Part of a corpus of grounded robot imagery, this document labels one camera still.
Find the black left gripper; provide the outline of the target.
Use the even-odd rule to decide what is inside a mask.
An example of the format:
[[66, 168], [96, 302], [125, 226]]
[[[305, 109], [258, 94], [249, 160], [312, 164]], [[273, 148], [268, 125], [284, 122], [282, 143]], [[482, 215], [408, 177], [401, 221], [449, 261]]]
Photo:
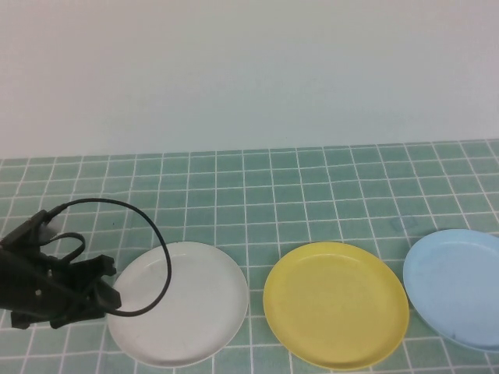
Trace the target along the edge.
[[11, 327], [19, 330], [35, 323], [48, 322], [58, 329], [96, 319], [95, 299], [110, 310], [122, 306], [119, 292], [100, 280], [115, 274], [110, 256], [71, 264], [46, 255], [28, 259], [3, 249], [1, 308], [10, 311]]

